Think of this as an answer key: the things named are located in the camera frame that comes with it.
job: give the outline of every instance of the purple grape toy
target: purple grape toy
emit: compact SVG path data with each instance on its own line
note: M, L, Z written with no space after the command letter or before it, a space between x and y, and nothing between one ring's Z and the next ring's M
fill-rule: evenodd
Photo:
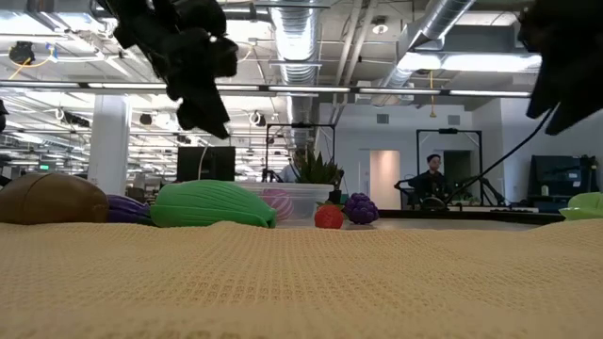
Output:
M364 193L354 193L346 201L344 213L356 224L369 224L379 218L379 210Z

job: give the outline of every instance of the beige knit fabric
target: beige knit fabric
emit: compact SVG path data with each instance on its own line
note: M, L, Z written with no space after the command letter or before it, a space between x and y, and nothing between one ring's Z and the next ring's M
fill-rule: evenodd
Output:
M0 224L0 338L603 338L603 222Z

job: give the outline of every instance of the computer monitor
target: computer monitor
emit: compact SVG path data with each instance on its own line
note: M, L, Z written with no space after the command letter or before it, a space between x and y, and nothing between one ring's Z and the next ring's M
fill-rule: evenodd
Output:
M199 178L199 163L205 147L179 147L176 181L198 179L235 180L235 147L209 147L205 153Z

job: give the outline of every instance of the person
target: person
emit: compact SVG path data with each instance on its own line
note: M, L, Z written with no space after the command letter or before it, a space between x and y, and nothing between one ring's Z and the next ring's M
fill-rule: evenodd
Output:
M417 175L409 182L409 185L415 189L416 195L422 200L429 197L435 197L440 200L448 195L446 178L440 170L442 158L438 154L432 154L427 157L429 169Z
M296 163L300 161L305 156L305 152L303 150L297 150L293 154L293 158L289 159L289 165L285 166L279 177L283 181L283 183L297 183L298 177L295 175L296 173L299 175L300 170Z

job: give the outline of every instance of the green ribbed toy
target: green ribbed toy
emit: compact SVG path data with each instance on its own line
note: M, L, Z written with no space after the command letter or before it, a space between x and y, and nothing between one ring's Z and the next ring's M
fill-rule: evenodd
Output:
M199 180L164 186L151 206L151 219L159 227L209 226L218 221L233 221L274 228L276 210L235 184Z

